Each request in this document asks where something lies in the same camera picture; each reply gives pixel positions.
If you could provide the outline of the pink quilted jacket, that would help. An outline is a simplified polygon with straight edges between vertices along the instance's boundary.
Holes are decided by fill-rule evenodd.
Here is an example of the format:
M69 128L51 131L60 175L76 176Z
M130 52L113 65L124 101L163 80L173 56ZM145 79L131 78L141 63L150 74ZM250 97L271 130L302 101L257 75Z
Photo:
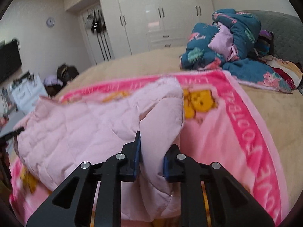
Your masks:
M183 91L165 77L126 94L100 93L69 104L41 98L19 123L14 149L44 186L55 190L80 163L106 161L141 135L140 174L122 184L121 217L151 222L180 214L180 188L163 177L163 159L180 140Z

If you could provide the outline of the white bedroom door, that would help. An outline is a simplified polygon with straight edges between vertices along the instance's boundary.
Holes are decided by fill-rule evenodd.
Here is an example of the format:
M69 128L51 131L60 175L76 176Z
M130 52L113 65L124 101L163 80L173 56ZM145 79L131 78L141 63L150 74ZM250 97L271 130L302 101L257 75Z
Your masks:
M93 34L90 30L85 29L85 21L87 15L94 10L101 9L100 4L94 4L88 8L82 10L79 14L79 23L81 33L85 42L86 49L88 51L89 57L92 61L92 65L98 65L103 62L111 61L115 59L113 54L113 49L110 43L108 31L106 30L101 34Z

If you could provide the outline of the pink cartoon bear blanket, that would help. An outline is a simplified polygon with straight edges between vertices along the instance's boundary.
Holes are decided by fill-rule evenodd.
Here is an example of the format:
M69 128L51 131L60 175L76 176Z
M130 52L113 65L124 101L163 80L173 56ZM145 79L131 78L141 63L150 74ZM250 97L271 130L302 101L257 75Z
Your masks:
M249 96L226 71L168 77L175 78L183 91L184 123L177 143L181 152L199 163L222 164L279 225L289 211L283 167L266 123ZM56 102L74 103L94 93L125 96L161 78L156 75L99 82L72 90ZM21 223L26 223L53 190L33 176L18 155L11 172L13 191L9 201ZM122 219L121 224L164 226L169 219Z

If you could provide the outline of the white drawer chest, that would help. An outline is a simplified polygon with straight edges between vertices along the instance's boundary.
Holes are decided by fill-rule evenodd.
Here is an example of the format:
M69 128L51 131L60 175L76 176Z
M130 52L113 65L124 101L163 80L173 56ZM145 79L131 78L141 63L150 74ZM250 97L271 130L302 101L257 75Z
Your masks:
M10 98L18 110L25 115L32 112L41 96L47 97L47 91L38 74L30 75L17 86L11 87Z

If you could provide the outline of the beige bed cover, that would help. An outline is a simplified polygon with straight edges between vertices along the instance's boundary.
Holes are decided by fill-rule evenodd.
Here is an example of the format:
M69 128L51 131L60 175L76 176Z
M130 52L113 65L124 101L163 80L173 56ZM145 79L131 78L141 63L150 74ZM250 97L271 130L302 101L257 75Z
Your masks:
M179 56L184 47L157 49L100 63L81 73L64 87L56 99L67 92L103 80L175 73L180 71ZM244 86L257 110L266 121L277 146L284 170L298 171L302 166L302 95L284 94Z

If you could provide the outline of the purple garment pile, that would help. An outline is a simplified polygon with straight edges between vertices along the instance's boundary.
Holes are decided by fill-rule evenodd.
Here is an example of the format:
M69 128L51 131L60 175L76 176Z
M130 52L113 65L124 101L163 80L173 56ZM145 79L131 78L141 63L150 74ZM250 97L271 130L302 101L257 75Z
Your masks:
M44 86L60 85L63 86L63 82L58 79L56 75L49 75L43 81Z

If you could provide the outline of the black backpack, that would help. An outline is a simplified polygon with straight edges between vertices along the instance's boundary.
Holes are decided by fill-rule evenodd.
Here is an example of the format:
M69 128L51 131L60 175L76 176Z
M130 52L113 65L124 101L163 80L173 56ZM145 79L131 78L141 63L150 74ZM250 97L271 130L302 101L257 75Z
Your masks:
M56 75L63 84L67 84L68 82L74 80L79 72L75 66L69 66L67 64L62 64L57 68Z

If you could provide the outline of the colourful folded blanket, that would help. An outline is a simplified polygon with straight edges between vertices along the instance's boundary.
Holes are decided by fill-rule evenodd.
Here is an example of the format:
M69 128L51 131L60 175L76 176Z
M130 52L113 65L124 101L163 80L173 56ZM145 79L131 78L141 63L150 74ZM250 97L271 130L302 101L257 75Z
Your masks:
M271 31L261 30L254 45L257 59L269 65L295 90L302 81L302 67L299 63L285 61L274 56L274 34Z

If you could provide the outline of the blue flamingo print quilt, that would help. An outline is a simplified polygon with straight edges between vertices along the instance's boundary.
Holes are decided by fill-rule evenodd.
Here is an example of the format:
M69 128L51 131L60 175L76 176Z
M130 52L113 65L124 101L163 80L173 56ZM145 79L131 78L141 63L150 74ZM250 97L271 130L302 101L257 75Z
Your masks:
M262 30L254 14L221 9L212 14L212 24L197 23L180 56L182 70L226 70L240 83L291 93L285 79L265 57L274 49L274 35Z

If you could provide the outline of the bags hanging on door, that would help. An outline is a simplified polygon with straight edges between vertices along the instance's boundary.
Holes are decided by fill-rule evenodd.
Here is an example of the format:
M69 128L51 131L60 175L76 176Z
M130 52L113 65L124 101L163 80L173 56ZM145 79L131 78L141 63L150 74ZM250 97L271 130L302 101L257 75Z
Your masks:
M90 30L93 34L101 34L107 30L105 19L100 9L89 13L84 25L85 29Z

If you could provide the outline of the white glossy wardrobe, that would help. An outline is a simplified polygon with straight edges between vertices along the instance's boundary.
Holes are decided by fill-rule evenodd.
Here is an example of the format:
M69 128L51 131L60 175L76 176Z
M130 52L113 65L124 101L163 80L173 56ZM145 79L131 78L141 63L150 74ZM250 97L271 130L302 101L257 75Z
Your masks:
M210 23L212 0L64 0L66 11L100 3L115 58L186 46L198 22Z

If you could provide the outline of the black wall television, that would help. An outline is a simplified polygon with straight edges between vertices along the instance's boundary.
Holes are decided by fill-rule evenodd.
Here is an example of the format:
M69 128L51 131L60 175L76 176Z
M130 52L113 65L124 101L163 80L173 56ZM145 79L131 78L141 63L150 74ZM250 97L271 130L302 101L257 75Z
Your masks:
M20 59L20 42L14 38L1 46L0 50L0 82L3 83L22 66Z

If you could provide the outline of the round wall clock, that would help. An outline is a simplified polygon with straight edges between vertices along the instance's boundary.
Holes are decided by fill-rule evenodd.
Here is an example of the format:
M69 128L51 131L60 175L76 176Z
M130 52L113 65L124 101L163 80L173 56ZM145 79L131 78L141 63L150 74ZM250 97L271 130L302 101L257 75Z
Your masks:
M49 17L46 20L46 25L48 28L52 28L55 24L54 18L53 17Z

